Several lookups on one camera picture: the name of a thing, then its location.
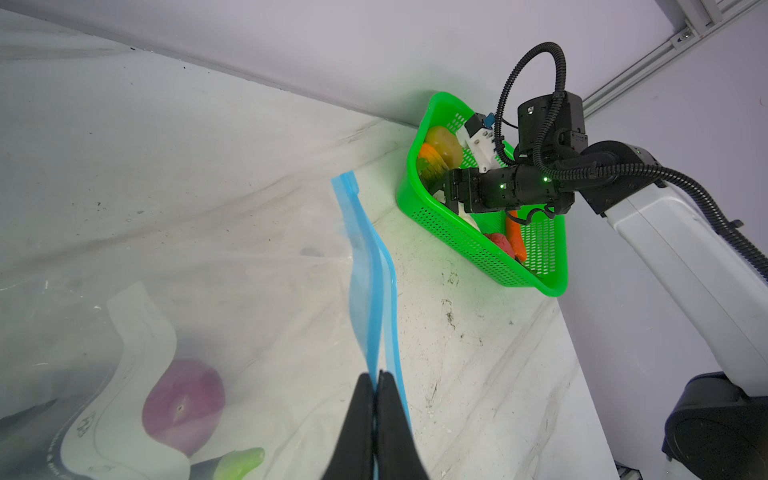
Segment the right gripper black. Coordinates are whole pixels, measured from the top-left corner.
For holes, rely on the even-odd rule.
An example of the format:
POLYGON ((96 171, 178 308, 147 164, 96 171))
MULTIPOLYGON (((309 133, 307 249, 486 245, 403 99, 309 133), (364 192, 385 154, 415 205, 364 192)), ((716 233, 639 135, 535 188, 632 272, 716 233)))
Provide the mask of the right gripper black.
POLYGON ((569 212, 575 194, 558 184, 535 166, 516 165, 480 173, 478 168, 446 172, 442 190, 444 205, 453 213, 488 213, 544 205, 554 215, 569 212))

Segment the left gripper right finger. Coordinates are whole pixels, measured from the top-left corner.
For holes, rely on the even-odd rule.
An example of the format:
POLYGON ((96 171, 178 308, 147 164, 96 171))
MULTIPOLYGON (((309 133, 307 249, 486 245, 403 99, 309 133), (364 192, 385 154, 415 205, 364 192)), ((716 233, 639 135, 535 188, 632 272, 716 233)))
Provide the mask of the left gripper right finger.
POLYGON ((394 376, 381 371, 375 402, 375 458, 382 480, 427 480, 394 376))

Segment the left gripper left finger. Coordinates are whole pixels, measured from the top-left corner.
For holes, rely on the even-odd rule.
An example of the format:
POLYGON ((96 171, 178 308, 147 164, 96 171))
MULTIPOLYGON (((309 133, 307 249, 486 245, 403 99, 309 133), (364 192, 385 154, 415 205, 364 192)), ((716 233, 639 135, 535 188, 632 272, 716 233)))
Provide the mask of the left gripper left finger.
POLYGON ((323 480, 374 478, 376 395, 368 373, 359 376, 323 480))

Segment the yellow lemon toy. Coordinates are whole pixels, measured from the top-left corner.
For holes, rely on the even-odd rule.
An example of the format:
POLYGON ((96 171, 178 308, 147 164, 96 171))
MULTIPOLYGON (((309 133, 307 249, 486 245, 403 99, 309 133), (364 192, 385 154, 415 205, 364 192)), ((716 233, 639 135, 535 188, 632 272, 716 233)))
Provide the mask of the yellow lemon toy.
POLYGON ((425 136, 425 143, 440 155, 449 169, 457 169, 461 166, 464 150, 456 135, 448 128, 431 127, 425 136))

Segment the clear zip bag blue zipper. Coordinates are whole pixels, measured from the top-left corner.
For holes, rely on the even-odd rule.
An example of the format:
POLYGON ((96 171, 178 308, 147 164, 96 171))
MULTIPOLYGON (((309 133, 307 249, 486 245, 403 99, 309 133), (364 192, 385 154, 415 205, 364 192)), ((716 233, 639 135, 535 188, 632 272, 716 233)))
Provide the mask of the clear zip bag blue zipper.
POLYGON ((226 407, 191 460, 260 447, 244 479, 322 479, 359 376, 396 381, 392 259, 356 176, 312 185, 254 224, 201 239, 146 238, 1 282, 1 419, 59 398, 87 400, 117 367, 109 299, 140 282, 177 337, 176 355, 221 376, 226 407))

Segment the purple onion toy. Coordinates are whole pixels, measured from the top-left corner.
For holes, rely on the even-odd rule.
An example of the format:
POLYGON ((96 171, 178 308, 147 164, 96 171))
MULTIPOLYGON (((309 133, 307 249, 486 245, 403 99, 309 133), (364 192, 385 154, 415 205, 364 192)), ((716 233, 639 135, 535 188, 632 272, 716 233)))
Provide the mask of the purple onion toy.
POLYGON ((148 395, 142 424, 154 440, 192 456, 212 437, 225 406, 223 381, 213 367, 177 359, 148 395))

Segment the white radish toy green top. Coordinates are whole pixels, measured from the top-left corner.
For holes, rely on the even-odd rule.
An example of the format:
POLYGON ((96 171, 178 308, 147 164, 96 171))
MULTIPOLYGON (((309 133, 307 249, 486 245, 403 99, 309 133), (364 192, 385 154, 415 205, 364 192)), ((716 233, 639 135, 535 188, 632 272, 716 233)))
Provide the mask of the white radish toy green top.
POLYGON ((260 467, 260 447, 192 462, 226 407, 221 376, 177 357, 176 332, 142 283, 106 308, 122 342, 119 362, 57 433, 50 470, 67 479, 244 479, 260 467))

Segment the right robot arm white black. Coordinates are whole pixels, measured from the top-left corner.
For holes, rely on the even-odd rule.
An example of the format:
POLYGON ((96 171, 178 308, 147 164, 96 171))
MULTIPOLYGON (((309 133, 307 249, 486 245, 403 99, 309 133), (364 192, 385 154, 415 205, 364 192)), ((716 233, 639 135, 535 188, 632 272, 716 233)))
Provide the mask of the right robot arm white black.
POLYGON ((664 428, 670 479, 767 475, 767 259, 695 180, 646 150, 602 141, 446 172, 453 212, 567 212, 575 195, 637 252, 718 363, 692 378, 664 428))

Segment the red pepper toy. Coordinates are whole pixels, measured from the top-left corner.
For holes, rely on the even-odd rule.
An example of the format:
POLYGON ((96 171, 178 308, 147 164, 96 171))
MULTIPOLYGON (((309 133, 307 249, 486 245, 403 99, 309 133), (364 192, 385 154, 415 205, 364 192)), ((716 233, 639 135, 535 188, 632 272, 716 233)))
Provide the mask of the red pepper toy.
POLYGON ((512 245, 503 234, 491 233, 491 234, 486 234, 485 237, 489 239, 494 245, 499 247, 502 251, 504 251, 507 255, 509 255, 513 259, 516 258, 516 254, 512 245))

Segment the orange carrot toy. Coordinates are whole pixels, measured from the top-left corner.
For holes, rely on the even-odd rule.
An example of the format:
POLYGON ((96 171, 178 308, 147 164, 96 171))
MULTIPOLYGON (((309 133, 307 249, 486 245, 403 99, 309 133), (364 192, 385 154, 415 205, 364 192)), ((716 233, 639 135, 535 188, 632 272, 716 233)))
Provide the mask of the orange carrot toy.
POLYGON ((527 260, 527 250, 522 236, 522 224, 519 222, 516 210, 506 212, 506 238, 510 244, 514 258, 519 263, 527 260))

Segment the green plastic basket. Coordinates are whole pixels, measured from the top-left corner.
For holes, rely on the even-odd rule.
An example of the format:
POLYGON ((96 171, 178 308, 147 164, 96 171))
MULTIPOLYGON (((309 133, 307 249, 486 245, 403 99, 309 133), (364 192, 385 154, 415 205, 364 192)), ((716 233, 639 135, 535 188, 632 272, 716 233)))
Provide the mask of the green plastic basket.
POLYGON ((529 164, 514 164, 499 122, 457 97, 434 94, 397 192, 399 208, 505 287, 558 297, 568 284, 565 214, 573 199, 529 164), (456 168, 429 167, 429 133, 441 127, 463 153, 456 168))

